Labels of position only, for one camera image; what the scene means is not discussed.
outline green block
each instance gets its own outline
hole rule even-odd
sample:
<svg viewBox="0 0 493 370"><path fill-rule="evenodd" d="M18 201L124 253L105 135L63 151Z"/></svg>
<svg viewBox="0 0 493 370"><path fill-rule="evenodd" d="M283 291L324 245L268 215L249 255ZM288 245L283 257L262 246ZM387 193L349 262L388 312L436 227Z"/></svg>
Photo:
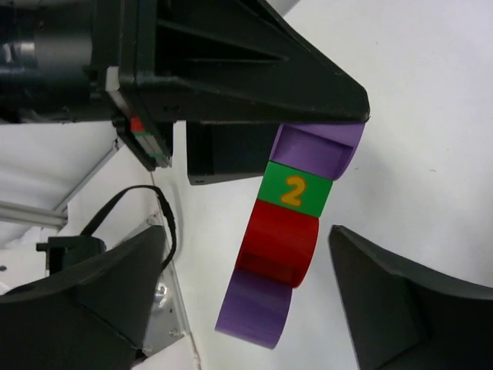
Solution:
<svg viewBox="0 0 493 370"><path fill-rule="evenodd" d="M269 162L258 199L320 217L332 188L332 180Z"/></svg>

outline number 2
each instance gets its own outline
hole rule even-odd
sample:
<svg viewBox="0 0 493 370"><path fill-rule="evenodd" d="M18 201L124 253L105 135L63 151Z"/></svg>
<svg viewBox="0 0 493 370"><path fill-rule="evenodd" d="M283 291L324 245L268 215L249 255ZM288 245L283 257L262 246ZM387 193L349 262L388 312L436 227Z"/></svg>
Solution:
<svg viewBox="0 0 493 370"><path fill-rule="evenodd" d="M304 178L301 176L288 177L286 179L286 183L289 186L294 187L294 189L292 189L289 193L285 193L280 198L280 201L289 206L300 207L301 206L300 196L307 189L307 183L305 182Z"/></svg>

